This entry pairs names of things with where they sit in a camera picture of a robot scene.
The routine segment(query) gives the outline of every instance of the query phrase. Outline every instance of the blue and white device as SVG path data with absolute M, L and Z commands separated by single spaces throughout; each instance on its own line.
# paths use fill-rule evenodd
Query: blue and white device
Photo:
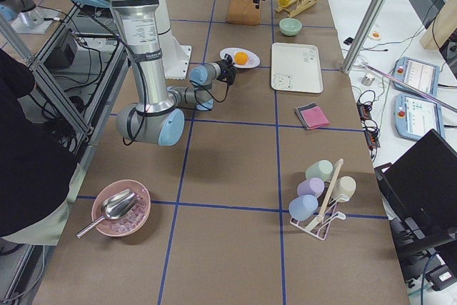
M 402 93 L 395 100 L 395 127 L 406 139 L 418 141 L 430 129 L 444 138 L 441 106 L 418 96 Z
M 395 65 L 393 77 L 424 93 L 436 96 L 440 67 L 410 57 L 402 57 Z M 411 93 L 410 89 L 394 83 L 394 87 Z

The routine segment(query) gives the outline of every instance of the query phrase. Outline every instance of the black fabric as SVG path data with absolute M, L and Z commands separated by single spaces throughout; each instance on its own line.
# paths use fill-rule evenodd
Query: black fabric
M 72 153 L 26 119 L 17 99 L 34 85 L 29 69 L 0 49 L 0 237 L 57 209 L 76 168 Z

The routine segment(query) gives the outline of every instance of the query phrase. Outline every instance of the spoon handle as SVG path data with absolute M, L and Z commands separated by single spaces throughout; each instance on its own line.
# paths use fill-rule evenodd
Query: spoon handle
M 97 218 L 95 221 L 93 221 L 92 223 L 90 223 L 88 226 L 86 226 L 84 229 L 82 229 L 79 233 L 76 234 L 76 237 L 78 237 L 79 239 L 84 236 L 85 234 L 87 234 L 90 230 L 92 230 L 93 228 L 95 228 L 97 225 L 99 225 L 102 221 L 104 221 L 106 218 L 105 216 L 100 216 L 99 218 Z

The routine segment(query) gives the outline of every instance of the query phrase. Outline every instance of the pink bowl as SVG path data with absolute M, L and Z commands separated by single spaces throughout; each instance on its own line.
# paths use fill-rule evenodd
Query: pink bowl
M 113 237 L 130 235 L 140 229 L 148 219 L 149 212 L 151 211 L 151 196 L 146 187 L 134 180 L 119 180 L 105 187 L 96 197 L 92 205 L 92 220 L 94 221 L 100 217 L 101 203 L 124 189 L 131 189 L 141 199 L 124 217 L 113 221 L 108 219 L 102 221 L 96 228 L 103 235 Z

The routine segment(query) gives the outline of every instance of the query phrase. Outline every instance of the table surface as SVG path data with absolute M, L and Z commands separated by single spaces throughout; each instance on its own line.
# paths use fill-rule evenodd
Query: table surface
M 34 304 L 408 304 L 351 81 L 338 71 L 328 0 L 297 17 L 304 28 L 295 37 L 280 33 L 276 0 L 262 4 L 258 26 L 226 24 L 229 2 L 167 0 L 173 34 L 192 45 L 191 67 L 229 46 L 255 52 L 260 66 L 239 70 L 213 111 L 186 111 L 175 146 L 124 146 L 109 119 Z M 322 94 L 270 87 L 273 42 L 318 47 Z M 224 91 L 214 87 L 218 99 Z M 137 99 L 129 73 L 114 113 Z M 293 109 L 311 102 L 328 127 L 300 126 Z M 347 219 L 319 241 L 288 224 L 288 204 L 308 166 L 340 158 L 340 175 L 358 188 L 338 208 Z M 95 196 L 119 179 L 151 192 L 144 227 L 122 239 L 92 231 L 77 240 Z
M 349 36 L 355 36 L 371 0 L 328 0 L 328 2 L 331 7 L 335 26 L 338 30 L 341 48 L 346 53 L 348 46 L 343 41 Z M 381 34 L 381 40 L 373 41 L 367 39 L 363 46 L 367 48 L 377 44 L 383 44 L 382 46 L 377 46 L 375 49 L 388 49 L 388 51 L 362 51 L 360 55 L 372 66 L 389 72 L 395 66 L 398 59 L 402 56 L 408 56 L 412 59 L 443 66 L 439 76 L 439 83 L 457 85 L 456 77 L 448 65 L 444 64 L 444 59 L 439 52 L 425 50 L 421 46 L 420 40 L 425 33 L 425 29 L 409 0 L 386 0 L 376 19 L 373 30 Z M 394 101 L 402 92 L 394 89 L 392 85 L 388 87 L 388 83 L 386 82 L 386 91 L 382 94 L 383 89 L 380 76 L 376 77 L 371 86 L 364 86 L 361 80 L 365 73 L 366 71 L 363 69 L 354 68 L 349 73 L 349 76 L 351 83 L 358 87 L 360 91 L 373 90 L 376 92 L 377 97 L 379 97 L 379 100 L 373 104 L 373 110 L 371 112 L 373 119 L 378 124 L 382 123 L 381 148 L 378 150 L 377 157 L 373 163 L 375 166 L 380 166 L 388 162 L 393 163 L 415 143 L 415 141 L 401 138 L 394 126 Z M 360 91 L 354 89 L 355 99 L 359 97 Z M 363 100 L 368 101 L 372 100 L 372 98 L 372 94 L 368 94 L 363 97 Z M 438 88 L 437 98 L 451 106 L 457 106 L 456 90 Z M 448 109 L 443 109 L 443 121 L 445 124 L 456 125 L 457 114 Z M 457 150 L 457 131 L 455 129 L 445 129 L 445 136 L 446 141 Z M 413 294 L 410 297 L 411 304 L 420 304 L 419 293 L 414 290 L 409 290 Z M 440 292 L 427 289 L 424 295 L 424 301 L 431 305 L 453 304 L 453 299 L 457 299 L 457 284 Z

